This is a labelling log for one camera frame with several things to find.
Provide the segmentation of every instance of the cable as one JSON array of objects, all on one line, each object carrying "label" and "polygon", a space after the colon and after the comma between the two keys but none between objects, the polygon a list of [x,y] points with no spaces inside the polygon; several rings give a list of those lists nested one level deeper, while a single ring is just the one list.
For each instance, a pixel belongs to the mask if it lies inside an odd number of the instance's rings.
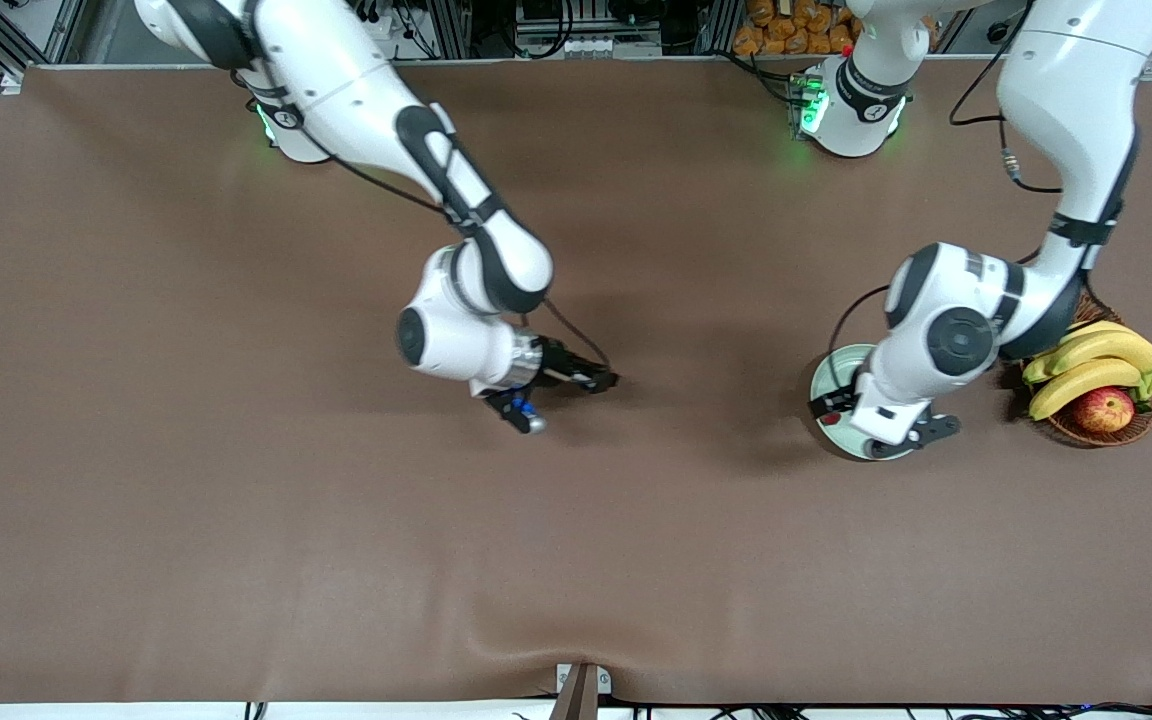
[{"label": "cable", "polygon": [[328,151],[323,145],[323,143],[316,141],[314,136],[310,135],[310,132],[308,132],[305,128],[302,127],[301,132],[302,135],[305,135],[306,141],[310,141],[312,145],[319,149],[319,152],[323,152],[325,156],[327,156],[331,160],[334,161],[334,164],[338,164],[340,165],[340,167],[349,170],[349,173],[351,173],[354,176],[365,179],[365,181],[370,182],[371,184],[374,184],[376,187],[381,188],[381,190],[387,192],[393,192],[393,195],[402,197],[403,200],[415,202],[415,204],[420,205],[422,209],[434,211],[434,213],[438,213],[440,215],[444,214],[442,206],[435,205],[433,204],[433,202],[425,200],[424,197],[417,197],[408,192],[407,190],[402,190],[402,188],[394,187],[388,182],[382,181],[382,179],[376,176],[369,176],[369,174],[366,174],[365,172],[362,172],[361,169],[353,167],[351,164],[348,164],[343,159],[340,159],[340,156],[335,154],[335,152]]},{"label": "cable", "polygon": [[870,300],[870,297],[878,295],[879,291],[887,291],[888,288],[890,288],[890,285],[884,285],[884,287],[876,287],[874,290],[864,293],[864,295],[861,295],[858,300],[852,302],[852,304],[844,310],[841,318],[838,318],[838,323],[833,325],[833,332],[829,333],[829,351],[826,355],[826,359],[829,362],[829,376],[833,379],[833,384],[835,384],[835,386],[840,389],[844,387],[844,385],[838,381],[838,362],[835,361],[835,357],[833,357],[833,348],[838,344],[838,333],[842,332],[842,325],[847,323],[847,318],[850,318],[851,313],[855,313],[857,306],[861,306],[861,304],[863,304],[864,301]]},{"label": "cable", "polygon": [[[740,68],[742,70],[745,70],[745,73],[755,74],[755,76],[764,77],[764,78],[767,78],[767,79],[782,81],[782,82],[790,81],[790,76],[788,76],[788,74],[773,73],[773,71],[770,71],[770,70],[763,70],[763,69],[759,69],[758,67],[756,67],[756,65],[745,65],[745,63],[742,63],[742,61],[740,59],[740,55],[736,55],[736,54],[733,54],[733,53],[728,53],[727,50],[711,50],[708,53],[710,53],[710,55],[718,55],[719,58],[727,58],[728,60],[732,60],[732,63],[736,65],[737,68]],[[755,56],[750,55],[749,58],[750,58],[750,61],[752,63],[753,60],[755,60]]]},{"label": "cable", "polygon": [[1002,152],[1002,167],[1007,169],[1007,177],[1011,179],[1011,182],[1016,183],[1020,190],[1028,190],[1029,192],[1043,192],[1056,195],[1063,192],[1064,189],[1060,187],[1033,187],[1032,184],[1025,183],[1023,179],[1020,179],[1020,160],[1016,159],[1011,147],[1007,146],[1007,120],[1002,115],[998,115],[998,151]]},{"label": "cable", "polygon": [[602,351],[602,348],[599,347],[598,343],[594,342],[593,340],[590,340],[588,334],[582,333],[581,328],[577,328],[576,325],[571,323],[571,320],[568,320],[567,318],[563,317],[562,313],[559,313],[558,305],[554,305],[553,300],[548,300],[547,297],[541,302],[544,302],[545,310],[550,310],[550,313],[553,314],[554,319],[561,323],[564,328],[567,328],[567,332],[573,333],[573,335],[578,338],[581,342],[584,342],[585,347],[589,347],[590,350],[593,351],[596,356],[598,356],[599,363],[602,363],[605,367],[612,370],[612,359],[609,359],[607,354]]},{"label": "cable", "polygon": [[1029,10],[1032,9],[1033,6],[1034,6],[1034,0],[1025,0],[1025,9],[1020,14],[1020,22],[1016,22],[1015,26],[1011,28],[1011,32],[1009,36],[1007,36],[1007,40],[1005,41],[1005,44],[998,46],[998,52],[993,54],[993,58],[984,66],[984,69],[980,70],[980,74],[978,74],[978,76],[975,77],[975,79],[972,81],[972,85],[969,85],[967,88],[967,91],[964,91],[963,94],[958,98],[958,101],[954,104],[954,109],[950,109],[952,126],[954,127],[973,126],[977,123],[995,122],[995,120],[1000,120],[1001,122],[1001,120],[1005,119],[1002,118],[1001,113],[998,113],[995,115],[979,115],[978,118],[969,118],[965,120],[960,120],[957,119],[957,114],[960,109],[963,109],[963,105],[965,104],[965,101],[968,101],[969,97],[972,97],[975,89],[980,85],[980,82],[984,82],[984,77],[986,77],[987,74],[990,74],[990,70],[992,70],[993,67],[998,65],[998,60],[1002,59],[1002,55],[1006,53],[1007,50],[1011,48],[1011,43],[1016,41],[1016,35],[1020,35],[1020,29],[1021,26],[1024,26],[1025,18],[1029,17]]},{"label": "cable", "polygon": [[775,97],[778,100],[780,100],[781,103],[785,103],[786,105],[799,105],[801,104],[801,103],[797,103],[796,100],[791,99],[791,97],[788,97],[788,96],[785,96],[785,94],[780,94],[780,92],[778,92],[775,88],[773,88],[772,85],[768,85],[767,77],[764,77],[763,76],[763,71],[758,69],[758,60],[755,60],[753,55],[749,56],[749,63],[750,63],[750,67],[755,69],[755,76],[758,77],[759,85],[763,85],[763,90],[767,91],[768,94],[771,94],[772,97]]},{"label": "cable", "polygon": [[407,17],[403,17],[403,13],[399,9],[397,5],[394,5],[394,14],[397,15],[397,22],[403,23],[404,37],[410,37],[411,41],[416,44],[416,48],[424,53],[430,60],[437,60],[438,54],[434,53],[434,46],[425,40],[425,33],[420,31],[420,24],[416,22],[416,15],[412,13],[412,6],[408,3],[408,0],[399,0],[402,3],[402,10],[407,10]]},{"label": "cable", "polygon": [[[503,8],[507,9],[513,7],[511,3],[502,3],[502,6]],[[567,9],[566,31],[563,30],[563,8]],[[559,8],[558,10],[558,36],[554,37],[554,44],[550,46],[550,50],[545,50],[544,53],[541,53],[540,55],[532,55],[530,50],[521,50],[511,39],[511,37],[509,37],[507,28],[508,26],[517,28],[518,26],[517,20],[511,20],[508,17],[503,20],[506,20],[506,22],[502,23],[502,25],[500,26],[500,31],[498,33],[500,36],[500,40],[503,41],[503,45],[506,45],[506,47],[508,47],[508,50],[513,54],[515,54],[515,56],[529,60],[544,60],[545,58],[553,56],[560,50],[562,50],[563,46],[567,45],[567,41],[570,40],[573,37],[573,31],[575,31],[576,29],[576,10],[575,8],[573,8],[573,1],[563,0],[561,8]]]}]

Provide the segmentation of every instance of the green status light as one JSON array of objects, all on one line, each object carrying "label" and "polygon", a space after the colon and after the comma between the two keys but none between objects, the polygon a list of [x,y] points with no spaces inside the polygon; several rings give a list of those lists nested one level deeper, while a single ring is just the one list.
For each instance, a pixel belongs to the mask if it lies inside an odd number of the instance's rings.
[{"label": "green status light", "polygon": [[805,132],[814,132],[820,129],[820,120],[824,112],[829,107],[829,94],[820,91],[819,94],[803,109],[803,129]]},{"label": "green status light", "polygon": [[270,142],[274,141],[274,128],[270,127],[270,115],[265,114],[265,109],[262,108],[259,104],[256,105],[256,115],[260,118],[260,122],[265,124],[265,137],[270,138]]}]

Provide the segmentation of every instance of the plate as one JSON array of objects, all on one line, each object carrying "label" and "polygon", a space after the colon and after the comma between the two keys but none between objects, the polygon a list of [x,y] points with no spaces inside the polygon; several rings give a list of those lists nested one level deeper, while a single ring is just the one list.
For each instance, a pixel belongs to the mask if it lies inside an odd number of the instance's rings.
[{"label": "plate", "polygon": [[[833,351],[833,354],[826,357],[826,359],[820,361],[820,365],[817,366],[817,372],[812,374],[812,397],[819,397],[824,395],[824,393],[838,389],[838,385],[833,382],[833,374],[829,373],[831,359],[833,363],[838,363],[838,379],[842,382],[850,382],[851,377],[856,374],[856,370],[861,367],[861,364],[864,364],[865,357],[869,357],[869,353],[873,351],[873,348],[874,347],[869,343],[849,344],[847,347],[838,348],[838,350]],[[865,452],[865,447],[869,446],[870,437],[859,430],[851,427],[851,414],[842,414],[842,419],[838,420],[836,424],[826,425],[821,420],[817,420],[817,425],[819,425],[820,432],[823,432],[829,441],[842,448],[846,454],[861,457],[861,460],[873,460],[873,457],[870,457],[867,452]],[[904,457],[905,455],[909,455],[910,452],[914,450],[901,452],[900,455],[892,455],[887,460]]]}]

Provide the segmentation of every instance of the brown table cover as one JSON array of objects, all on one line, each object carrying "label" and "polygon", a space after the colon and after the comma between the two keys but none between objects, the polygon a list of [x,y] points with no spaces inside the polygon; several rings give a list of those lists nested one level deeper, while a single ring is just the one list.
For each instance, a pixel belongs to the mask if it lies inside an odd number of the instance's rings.
[{"label": "brown table cover", "polygon": [[[1152,437],[1062,447],[996,374],[889,464],[806,418],[907,253],[1043,236],[995,127],[945,122],[978,68],[927,63],[863,160],[718,61],[404,69],[626,373],[544,393],[535,438],[399,359],[442,219],[267,150],[223,73],[30,71],[0,101],[0,702],[520,696],[573,660],[637,702],[1152,702]],[[1138,118],[1094,279],[1152,340],[1152,83]],[[844,339],[881,334],[874,301]]]}]

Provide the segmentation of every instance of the bread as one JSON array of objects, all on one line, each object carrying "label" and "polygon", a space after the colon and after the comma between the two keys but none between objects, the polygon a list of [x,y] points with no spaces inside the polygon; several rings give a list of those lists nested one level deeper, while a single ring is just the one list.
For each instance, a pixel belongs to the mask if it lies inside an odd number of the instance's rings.
[{"label": "bread", "polygon": [[941,26],[937,24],[937,18],[933,18],[932,15],[923,18],[923,24],[927,26],[929,46],[937,50],[937,43],[941,40]]},{"label": "bread", "polygon": [[768,40],[788,40],[797,31],[791,18],[774,18],[767,25]]},{"label": "bread", "polygon": [[737,29],[732,40],[732,53],[736,55],[753,55],[763,45],[763,30],[756,26]]},{"label": "bread", "polygon": [[812,32],[808,36],[809,55],[828,55],[829,37],[824,32]]},{"label": "bread", "polygon": [[785,54],[786,55],[801,55],[808,51],[808,31],[805,29],[799,29],[799,31],[785,41]]},{"label": "bread", "polygon": [[795,0],[795,26],[805,28],[809,32],[824,32],[829,29],[833,13],[816,3],[814,0]]},{"label": "bread", "polygon": [[841,26],[833,26],[829,31],[829,50],[833,53],[842,53],[846,47],[851,45],[851,33],[847,32],[847,24],[841,24]]},{"label": "bread", "polygon": [[776,5],[772,0],[745,0],[745,13],[756,26],[766,26],[776,18]]}]

